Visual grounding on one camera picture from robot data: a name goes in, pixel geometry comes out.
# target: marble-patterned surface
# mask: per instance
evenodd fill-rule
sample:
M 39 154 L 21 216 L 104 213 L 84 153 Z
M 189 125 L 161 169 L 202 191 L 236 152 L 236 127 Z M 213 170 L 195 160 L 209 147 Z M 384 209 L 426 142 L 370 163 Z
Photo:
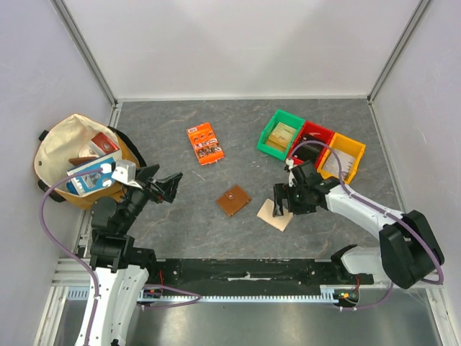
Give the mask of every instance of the marble-patterned surface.
M 256 214 L 272 185 L 286 182 L 284 163 L 256 149 L 261 131 L 282 109 L 367 145 L 351 186 L 397 208 L 390 175 L 364 99 L 126 102 L 118 128 L 126 132 L 158 177 L 183 172 L 173 204 L 148 204 L 130 230 L 135 246 L 153 247 L 158 257 L 329 258 L 348 244 L 377 241 L 342 216 L 325 210 L 295 216 L 285 232 Z M 200 166 L 186 129 L 211 122 L 225 158 Z M 239 184 L 253 200 L 232 218 L 215 200 Z

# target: orange package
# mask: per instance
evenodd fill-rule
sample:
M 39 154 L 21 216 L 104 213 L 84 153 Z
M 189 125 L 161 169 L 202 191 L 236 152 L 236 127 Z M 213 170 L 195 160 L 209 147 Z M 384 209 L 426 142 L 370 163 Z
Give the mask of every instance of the orange package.
M 210 123 L 187 129 L 187 135 L 201 165 L 213 164 L 224 157 Z

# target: brown leather wallet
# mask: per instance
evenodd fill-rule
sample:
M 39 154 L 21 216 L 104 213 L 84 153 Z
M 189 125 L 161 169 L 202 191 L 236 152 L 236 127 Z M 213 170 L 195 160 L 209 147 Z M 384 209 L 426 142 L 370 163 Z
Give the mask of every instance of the brown leather wallet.
M 236 185 L 216 200 L 216 203 L 229 217 L 237 213 L 245 205 L 250 203 L 251 197 L 240 186 Z

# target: white panel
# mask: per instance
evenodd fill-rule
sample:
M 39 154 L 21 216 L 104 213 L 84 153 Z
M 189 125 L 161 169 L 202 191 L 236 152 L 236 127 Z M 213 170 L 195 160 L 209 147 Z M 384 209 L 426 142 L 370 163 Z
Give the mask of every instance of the white panel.
M 0 50 L 0 345 L 32 345 L 58 258 L 38 221 L 37 137 L 73 112 L 106 123 L 110 106 L 48 0 L 1 2 Z M 67 245 L 79 213 L 46 206 Z
M 407 209 L 423 212 L 446 257 L 461 321 L 461 2 L 435 0 L 375 102 Z
M 66 0 L 117 98 L 371 90 L 417 0 Z

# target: storage bin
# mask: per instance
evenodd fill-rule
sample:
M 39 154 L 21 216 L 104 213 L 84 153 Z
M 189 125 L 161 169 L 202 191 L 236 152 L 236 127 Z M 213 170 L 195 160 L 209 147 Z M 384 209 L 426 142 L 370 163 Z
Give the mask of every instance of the storage bin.
M 288 151 L 290 151 L 291 149 L 293 141 L 297 137 L 301 128 L 303 128 L 304 122 L 304 119 L 297 117 L 296 115 L 285 112 L 284 110 L 277 110 L 272 119 L 267 124 L 267 126 L 263 129 L 261 136 L 259 137 L 259 142 L 257 145 L 258 150 L 262 151 L 263 153 L 269 154 L 270 156 L 273 156 L 279 160 L 284 161 L 288 155 Z M 269 135 L 278 123 L 284 123 L 296 130 L 293 139 L 291 140 L 290 144 L 288 145 L 285 151 L 276 150 L 265 144 L 267 142 L 267 139 L 269 138 Z
M 343 151 L 346 154 L 349 154 L 355 158 L 354 163 L 349 170 L 348 175 L 344 178 L 344 182 L 349 184 L 352 181 L 352 178 L 357 173 L 357 169 L 359 167 L 360 160 L 362 159 L 363 153 L 365 152 L 365 145 L 363 143 L 354 141 L 353 139 L 346 137 L 340 133 L 335 133 L 333 138 L 331 139 L 330 147 L 333 149 L 338 149 Z M 331 155 L 328 151 L 326 155 L 323 156 L 321 162 L 318 166 L 318 171 L 322 175 L 324 179 L 329 177 L 338 177 L 338 174 L 332 174 L 330 172 L 323 170 L 323 165 L 325 164 L 327 158 Z
M 296 139 L 293 141 L 293 144 L 291 145 L 290 151 L 288 154 L 291 154 L 293 149 L 301 143 L 301 140 L 303 139 L 304 135 L 311 135 L 313 137 L 316 137 L 319 141 L 324 142 L 325 144 L 330 145 L 331 141 L 333 140 L 334 136 L 334 131 L 329 130 L 328 128 L 324 128 L 320 125 L 317 125 L 315 123 L 312 123 L 311 121 L 306 120 L 304 123 L 303 128 L 301 131 L 298 133 Z M 319 157 L 315 161 L 315 167 L 318 168 L 320 165 L 320 162 L 322 161 L 322 158 L 327 154 L 328 149 L 323 148 L 321 151 Z M 293 161 L 295 164 L 302 164 L 303 160 L 297 159 L 293 157 Z

